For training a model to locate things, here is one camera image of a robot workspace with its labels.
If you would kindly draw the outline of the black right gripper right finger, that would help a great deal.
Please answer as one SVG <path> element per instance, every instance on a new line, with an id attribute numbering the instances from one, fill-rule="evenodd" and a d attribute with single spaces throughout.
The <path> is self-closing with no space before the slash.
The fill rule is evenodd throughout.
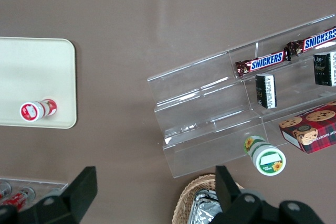
<path id="1" fill-rule="evenodd" d="M 260 223 L 262 201 L 251 193 L 242 193 L 226 166 L 216 166 L 215 191 L 222 212 L 214 223 Z"/>

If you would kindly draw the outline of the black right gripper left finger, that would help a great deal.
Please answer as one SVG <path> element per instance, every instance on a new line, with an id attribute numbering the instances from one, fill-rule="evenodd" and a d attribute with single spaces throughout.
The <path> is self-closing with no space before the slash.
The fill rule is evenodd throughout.
<path id="1" fill-rule="evenodd" d="M 98 192 L 97 172 L 87 166 L 58 196 L 46 197 L 33 207 L 35 223 L 80 223 Z"/>

